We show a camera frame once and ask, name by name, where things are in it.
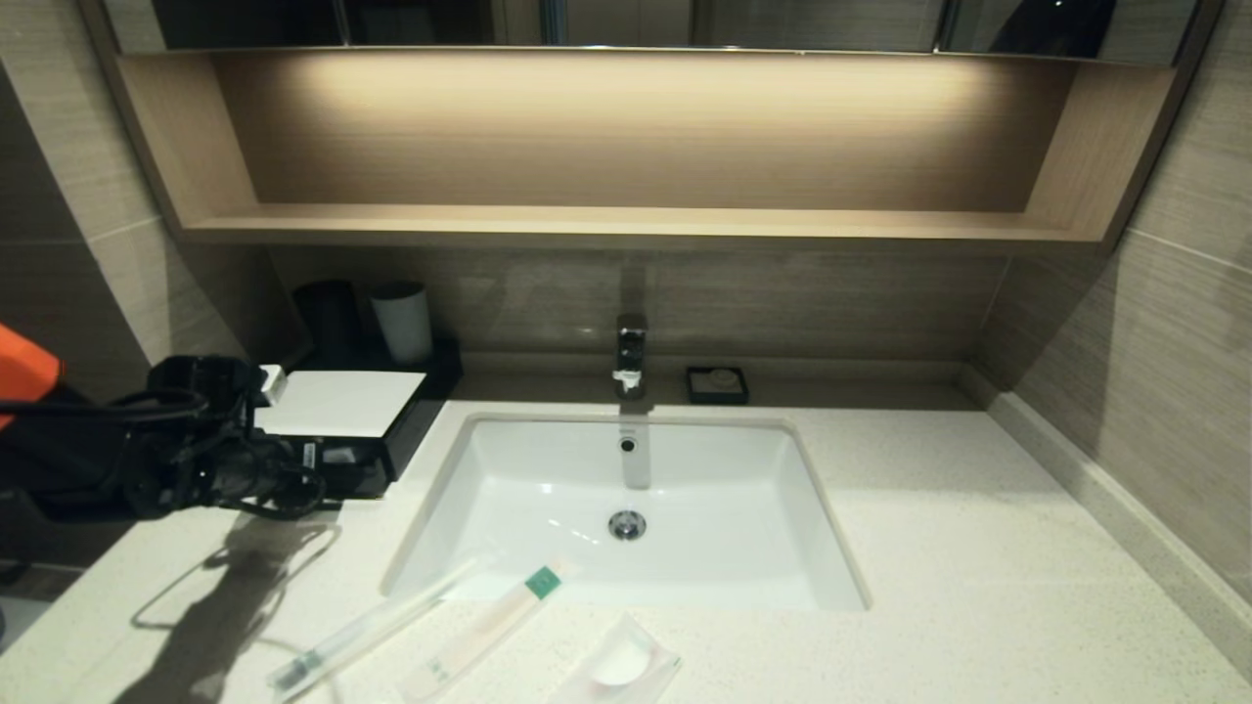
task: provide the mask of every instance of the faucet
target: faucet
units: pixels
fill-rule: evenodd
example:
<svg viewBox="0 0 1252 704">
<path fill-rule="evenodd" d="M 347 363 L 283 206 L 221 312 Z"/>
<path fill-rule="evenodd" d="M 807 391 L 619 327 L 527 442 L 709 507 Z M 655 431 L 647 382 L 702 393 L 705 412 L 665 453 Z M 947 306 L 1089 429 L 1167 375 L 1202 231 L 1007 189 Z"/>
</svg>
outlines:
<svg viewBox="0 0 1252 704">
<path fill-rule="evenodd" d="M 617 316 L 617 365 L 613 367 L 613 391 L 622 401 L 644 397 L 644 338 L 647 319 L 639 313 Z"/>
</svg>

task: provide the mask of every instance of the wooden shelf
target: wooden shelf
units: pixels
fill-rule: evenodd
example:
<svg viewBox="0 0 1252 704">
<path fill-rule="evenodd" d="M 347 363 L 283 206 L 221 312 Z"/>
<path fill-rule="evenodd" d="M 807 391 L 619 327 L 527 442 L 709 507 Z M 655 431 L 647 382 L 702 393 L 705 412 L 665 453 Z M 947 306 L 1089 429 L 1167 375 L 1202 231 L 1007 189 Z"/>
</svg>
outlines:
<svg viewBox="0 0 1252 704">
<path fill-rule="evenodd" d="M 828 248 L 884 244 L 997 252 L 1090 249 L 1020 213 L 263 204 L 184 225 L 198 242 L 362 246 Z"/>
<path fill-rule="evenodd" d="M 153 192 L 205 243 L 1075 253 L 1116 244 L 1176 68 L 931 55 L 123 56 Z"/>
</svg>

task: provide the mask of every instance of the sink drain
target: sink drain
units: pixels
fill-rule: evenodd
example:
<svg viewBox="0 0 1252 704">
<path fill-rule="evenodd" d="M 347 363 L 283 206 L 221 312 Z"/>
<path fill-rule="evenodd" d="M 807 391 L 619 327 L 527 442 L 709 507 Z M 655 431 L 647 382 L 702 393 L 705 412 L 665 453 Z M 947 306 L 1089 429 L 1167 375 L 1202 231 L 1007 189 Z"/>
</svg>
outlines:
<svg viewBox="0 0 1252 704">
<path fill-rule="evenodd" d="M 617 511 L 608 517 L 608 532 L 617 540 L 639 540 L 647 530 L 647 521 L 636 511 Z"/>
</svg>

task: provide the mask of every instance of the orange robot part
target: orange robot part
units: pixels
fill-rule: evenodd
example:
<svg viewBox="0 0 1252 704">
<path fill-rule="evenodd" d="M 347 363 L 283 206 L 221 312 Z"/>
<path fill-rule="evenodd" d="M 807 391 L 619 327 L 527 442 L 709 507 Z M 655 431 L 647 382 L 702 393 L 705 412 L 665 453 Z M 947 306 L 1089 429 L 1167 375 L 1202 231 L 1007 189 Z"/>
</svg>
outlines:
<svg viewBox="0 0 1252 704">
<path fill-rule="evenodd" d="M 0 401 L 39 401 L 56 386 L 61 361 L 0 324 Z M 0 431 L 13 416 L 0 416 Z"/>
</svg>

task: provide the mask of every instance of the mirror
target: mirror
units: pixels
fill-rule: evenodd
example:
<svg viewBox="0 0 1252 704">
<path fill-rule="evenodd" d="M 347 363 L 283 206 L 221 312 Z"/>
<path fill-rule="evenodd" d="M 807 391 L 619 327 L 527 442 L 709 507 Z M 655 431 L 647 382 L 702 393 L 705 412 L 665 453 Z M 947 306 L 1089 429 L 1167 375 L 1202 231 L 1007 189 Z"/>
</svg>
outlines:
<svg viewBox="0 0 1252 704">
<path fill-rule="evenodd" d="M 353 45 L 931 51 L 943 0 L 343 0 Z"/>
<path fill-rule="evenodd" d="M 1171 65 L 1196 0 L 957 0 L 940 50 Z"/>
<path fill-rule="evenodd" d="M 336 0 L 104 0 L 124 54 L 342 46 Z"/>
</svg>

